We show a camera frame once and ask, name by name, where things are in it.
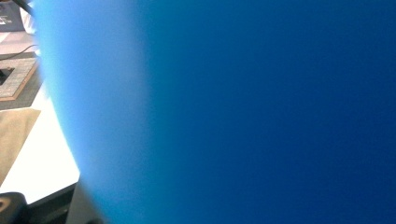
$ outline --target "white desk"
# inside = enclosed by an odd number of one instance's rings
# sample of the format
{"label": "white desk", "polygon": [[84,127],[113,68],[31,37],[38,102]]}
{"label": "white desk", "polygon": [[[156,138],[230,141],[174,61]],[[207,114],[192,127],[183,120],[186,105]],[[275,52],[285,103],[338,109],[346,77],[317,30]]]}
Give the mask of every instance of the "white desk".
{"label": "white desk", "polygon": [[[22,36],[23,34],[16,34],[19,39],[29,38]],[[19,52],[26,48],[24,46],[32,43],[31,38],[31,42],[26,41],[18,46],[7,45],[9,48],[3,48],[5,42],[2,42],[0,54]],[[45,83],[41,86],[31,107],[41,110],[41,113],[0,187],[0,193],[21,192],[28,203],[76,183],[79,177],[78,168],[64,140],[52,102],[47,95]]]}
{"label": "white desk", "polygon": [[[35,43],[31,35],[25,32],[0,33],[0,54],[18,53]],[[35,51],[29,48],[26,52]]]}

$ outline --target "blue surface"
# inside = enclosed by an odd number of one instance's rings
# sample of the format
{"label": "blue surface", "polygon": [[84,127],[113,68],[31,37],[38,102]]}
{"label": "blue surface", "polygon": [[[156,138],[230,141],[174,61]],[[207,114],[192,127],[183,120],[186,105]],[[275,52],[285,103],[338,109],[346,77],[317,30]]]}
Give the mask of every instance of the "blue surface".
{"label": "blue surface", "polygon": [[90,4],[38,39],[113,223],[396,223],[396,2]]}

